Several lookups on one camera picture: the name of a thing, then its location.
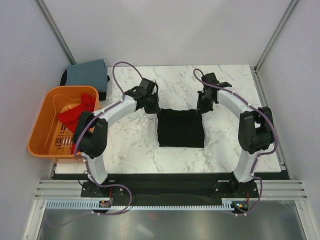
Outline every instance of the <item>white cable tray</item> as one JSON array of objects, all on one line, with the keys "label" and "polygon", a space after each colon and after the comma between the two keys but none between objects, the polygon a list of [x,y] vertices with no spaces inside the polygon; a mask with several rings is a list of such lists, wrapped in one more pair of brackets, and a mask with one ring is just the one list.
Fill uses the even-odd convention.
[{"label": "white cable tray", "polygon": [[[126,206],[100,207],[101,200],[48,200],[46,209],[68,209],[68,210],[121,210]],[[183,211],[232,211],[232,202],[223,200],[222,205],[185,205],[185,206],[131,206],[130,210],[183,210]]]}]

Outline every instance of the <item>wire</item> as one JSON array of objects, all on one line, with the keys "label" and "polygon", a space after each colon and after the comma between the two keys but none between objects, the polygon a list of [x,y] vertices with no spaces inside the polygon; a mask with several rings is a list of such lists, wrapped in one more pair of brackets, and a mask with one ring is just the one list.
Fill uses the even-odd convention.
[{"label": "wire", "polygon": [[64,227],[64,226],[66,226],[66,225],[68,225],[68,224],[70,224],[70,223],[72,223],[72,222],[74,222],[74,221],[76,221],[76,220],[78,220],[78,219],[80,219],[80,218],[82,218],[82,217],[84,217],[84,216],[87,216],[87,215],[89,215],[89,214],[92,214],[92,211],[87,211],[87,212],[85,212],[85,213],[83,213],[83,214],[81,214],[81,215],[79,215],[79,216],[77,216],[77,217],[75,217],[75,218],[73,218],[73,219],[65,222],[65,223],[58,224],[58,225],[54,225],[54,224],[50,223],[49,220],[48,220],[48,214],[46,214],[46,215],[45,215],[45,223],[46,223],[49,227],[51,227],[51,228],[53,228],[53,229],[57,229],[57,228]]},{"label": "wire", "polygon": [[238,209],[239,211],[243,212],[243,213],[247,213],[248,210],[250,209],[250,203],[248,202],[248,210],[247,210],[247,211],[242,210],[240,207],[237,207],[237,209]]},{"label": "wire", "polygon": [[131,63],[129,62],[126,62],[126,61],[119,61],[117,63],[114,64],[113,68],[112,68],[112,76],[113,76],[113,80],[115,82],[115,84],[117,85],[117,87],[120,89],[121,93],[122,93],[122,98],[121,100],[119,100],[118,102],[116,102],[115,104],[107,107],[104,111],[101,111],[100,113],[98,113],[83,129],[83,131],[81,132],[78,140],[76,141],[76,144],[75,144],[75,147],[74,147],[74,152],[73,152],[73,155],[77,158],[82,158],[82,159],[85,159],[85,165],[86,165],[86,168],[88,170],[88,175],[91,177],[91,181],[94,182],[98,187],[100,188],[111,188],[111,187],[120,187],[120,188],[124,188],[128,193],[129,193],[129,203],[127,204],[127,206],[120,210],[120,211],[117,211],[117,212],[111,212],[111,213],[100,213],[101,215],[106,215],[106,216],[111,216],[111,215],[119,215],[119,214],[122,214],[124,212],[127,211],[127,209],[130,207],[131,203],[132,203],[132,193],[131,191],[129,190],[129,188],[127,188],[126,186],[122,185],[122,184],[109,184],[109,185],[102,185],[102,184],[99,184],[93,177],[91,171],[90,171],[90,167],[89,167],[89,164],[88,164],[88,159],[84,156],[81,156],[81,155],[77,155],[77,150],[79,148],[79,144],[83,138],[83,136],[85,135],[85,133],[87,132],[88,128],[91,126],[91,124],[97,119],[99,118],[101,115],[105,114],[107,111],[109,111],[110,109],[114,108],[115,106],[119,105],[122,103],[122,101],[125,99],[125,92],[123,91],[123,89],[121,88],[121,86],[119,85],[117,79],[116,79],[116,75],[115,75],[115,69],[116,69],[116,66],[118,66],[119,64],[126,64],[126,65],[129,65],[130,67],[132,67],[138,74],[141,78],[142,77],[142,74],[139,72],[139,70],[133,66]]},{"label": "wire", "polygon": [[248,202],[249,202],[249,199],[250,199],[250,195],[249,195],[249,193],[247,192],[247,193],[246,193],[246,201],[245,201],[244,204],[248,203]]},{"label": "wire", "polygon": [[[268,125],[270,126],[271,128],[271,131],[272,131],[272,134],[273,134],[273,137],[274,137],[274,147],[271,151],[268,151],[268,152],[262,152],[262,153],[259,153],[256,155],[255,159],[254,159],[254,162],[252,164],[252,167],[250,169],[250,174],[253,175],[254,174],[254,170],[255,170],[255,167],[258,163],[258,157],[260,156],[263,156],[263,155],[269,155],[269,154],[273,154],[277,148],[278,148],[278,144],[279,144],[279,139],[278,139],[278,135],[277,135],[277,132],[276,132],[276,129],[275,127],[273,126],[272,122],[269,120],[269,118],[263,113],[261,112],[259,109],[251,106],[251,104],[249,104],[249,102],[247,102],[242,96],[240,96],[239,94],[237,94],[236,92],[233,92],[227,88],[223,88],[223,87],[219,87],[219,86],[216,86],[216,85],[212,85],[212,84],[209,84],[209,83],[206,83],[204,81],[202,81],[198,76],[197,76],[197,71],[200,72],[202,74],[202,76],[204,76],[204,72],[201,71],[199,68],[195,68],[193,70],[193,75],[194,77],[200,82],[202,83],[203,85],[206,85],[208,87],[211,87],[211,88],[214,88],[214,89],[219,89],[219,90],[222,90],[222,91],[225,91],[227,93],[230,93],[232,95],[235,95],[238,99],[240,99],[240,101],[242,101],[245,105],[247,105],[249,108],[251,108],[252,110],[256,111],[258,114],[260,114],[264,120],[268,123]],[[244,212],[244,213],[239,213],[237,214],[236,216],[246,216],[247,214],[251,213],[255,208],[256,206],[258,205],[258,203],[260,202],[260,199],[261,199],[261,196],[262,196],[262,190],[263,190],[263,183],[262,183],[262,179],[258,176],[254,176],[253,177],[255,180],[259,180],[260,181],[260,193],[259,193],[259,197],[257,199],[257,201],[255,202],[255,204],[253,205],[253,207],[251,209],[249,209],[247,212]]]},{"label": "wire", "polygon": [[200,82],[202,83],[203,85],[206,85],[208,87],[211,87],[211,88],[214,88],[214,89],[219,89],[219,90],[222,90],[222,91],[225,91],[227,93],[230,93],[234,96],[236,96],[238,99],[240,99],[245,105],[247,105],[250,109],[256,111],[258,114],[260,114],[264,120],[268,123],[269,127],[271,128],[271,131],[272,131],[272,134],[273,134],[273,137],[274,137],[274,146],[273,146],[273,149],[271,151],[268,151],[268,152],[261,152],[261,153],[258,153],[254,159],[254,162],[252,164],[252,167],[250,169],[250,174],[253,175],[254,171],[255,171],[255,168],[256,168],[256,165],[258,163],[258,157],[260,156],[263,156],[263,155],[269,155],[269,154],[273,154],[277,148],[278,148],[278,144],[279,144],[279,139],[278,139],[278,135],[277,135],[277,132],[276,132],[276,129],[275,127],[273,126],[272,122],[269,120],[269,118],[263,113],[261,112],[259,109],[253,107],[251,104],[249,104],[249,102],[247,102],[247,100],[245,100],[242,96],[240,96],[239,94],[237,94],[236,92],[233,92],[227,88],[223,88],[223,87],[220,87],[220,86],[216,86],[216,85],[212,85],[212,84],[209,84],[209,83],[206,83],[204,81],[202,81],[198,76],[197,76],[197,71],[200,72],[202,74],[202,76],[204,76],[204,73],[199,69],[199,68],[195,68],[193,70],[193,75],[194,77]]},{"label": "wire", "polygon": [[90,168],[89,168],[89,165],[88,165],[88,160],[86,157],[82,156],[82,155],[77,155],[77,150],[79,148],[79,144],[83,138],[83,136],[85,135],[85,133],[87,132],[88,128],[91,126],[91,124],[97,119],[99,118],[101,115],[105,114],[108,110],[114,108],[115,106],[119,105],[122,103],[122,101],[125,99],[125,92],[123,91],[123,89],[121,88],[121,86],[119,85],[117,79],[116,79],[116,75],[115,75],[115,68],[116,66],[118,66],[119,64],[127,64],[129,65],[130,67],[132,67],[138,74],[141,78],[142,75],[141,73],[138,71],[138,69],[133,66],[131,63],[129,62],[126,62],[126,61],[119,61],[117,62],[116,64],[114,64],[113,68],[112,68],[112,76],[113,76],[113,80],[115,82],[115,84],[117,85],[117,87],[120,89],[121,93],[122,93],[122,97],[121,97],[121,100],[119,100],[118,102],[116,102],[115,104],[111,105],[110,107],[106,108],[104,111],[101,111],[100,113],[98,113],[83,129],[83,131],[81,132],[78,140],[76,141],[75,143],[75,147],[74,147],[74,151],[73,151],[73,155],[76,157],[76,158],[81,158],[81,159],[85,159],[85,165],[86,165],[86,168],[87,168],[87,172],[88,172],[88,175],[91,176],[91,180],[92,182],[94,182],[97,186],[101,187],[101,188],[111,188],[112,187],[120,187],[120,188],[124,188],[128,193],[129,193],[129,203],[127,204],[127,206],[120,210],[120,211],[117,211],[117,212],[111,212],[111,213],[96,213],[96,212],[86,212],[86,213],[83,213],[65,223],[62,223],[62,224],[59,224],[59,225],[53,225],[51,224],[49,221],[48,221],[48,218],[47,218],[47,215],[45,217],[45,222],[46,224],[48,224],[48,226],[50,226],[51,228],[60,228],[60,227],[64,227],[70,223],[72,223],[73,221],[75,220],[78,220],[79,218],[82,218],[84,216],[87,216],[91,213],[96,213],[96,214],[99,214],[99,215],[106,215],[106,216],[112,216],[112,215],[119,215],[119,214],[122,214],[122,213],[125,213],[127,211],[127,209],[130,207],[131,203],[132,203],[132,193],[131,191],[129,190],[129,188],[127,188],[126,186],[122,185],[122,184],[109,184],[109,185],[102,185],[102,184],[99,184],[97,183],[97,181],[94,179],[94,177],[92,176],[92,173],[90,171]]},{"label": "wire", "polygon": [[84,185],[83,185],[83,184],[81,184],[80,179],[78,179],[78,183],[81,185],[81,187],[84,187]]}]

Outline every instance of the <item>black fabric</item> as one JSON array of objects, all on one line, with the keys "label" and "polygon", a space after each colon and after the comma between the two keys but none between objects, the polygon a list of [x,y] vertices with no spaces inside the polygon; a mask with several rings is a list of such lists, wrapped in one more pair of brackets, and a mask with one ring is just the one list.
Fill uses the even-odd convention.
[{"label": "black fabric", "polygon": [[104,101],[107,98],[107,92],[98,92],[99,93],[99,101]]},{"label": "black fabric", "polygon": [[67,76],[68,76],[68,73],[67,73],[67,70],[65,70],[63,72],[63,74],[62,74],[62,77],[61,77],[60,86],[65,86],[66,85]]},{"label": "black fabric", "polygon": [[201,113],[196,113],[194,109],[181,111],[161,109],[157,118],[160,147],[205,147]]}]

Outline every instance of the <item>red cloth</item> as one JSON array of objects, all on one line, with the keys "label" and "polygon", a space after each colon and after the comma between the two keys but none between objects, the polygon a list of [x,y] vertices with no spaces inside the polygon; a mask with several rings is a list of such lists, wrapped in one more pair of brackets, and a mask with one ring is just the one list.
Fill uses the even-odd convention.
[{"label": "red cloth", "polygon": [[[89,94],[81,94],[81,103],[74,108],[58,114],[58,119],[62,122],[73,134],[76,131],[79,117],[82,112],[93,112],[95,109],[96,99]],[[75,145],[72,144],[71,153],[75,150]]]}]

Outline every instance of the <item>gray fabric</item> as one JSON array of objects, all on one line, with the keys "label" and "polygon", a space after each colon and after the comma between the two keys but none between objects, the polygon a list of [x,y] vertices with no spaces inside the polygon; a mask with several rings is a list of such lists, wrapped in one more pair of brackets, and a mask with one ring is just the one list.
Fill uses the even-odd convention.
[{"label": "gray fabric", "polygon": [[66,71],[66,86],[87,85],[94,87],[99,93],[107,92],[107,68],[103,59],[70,65]]}]

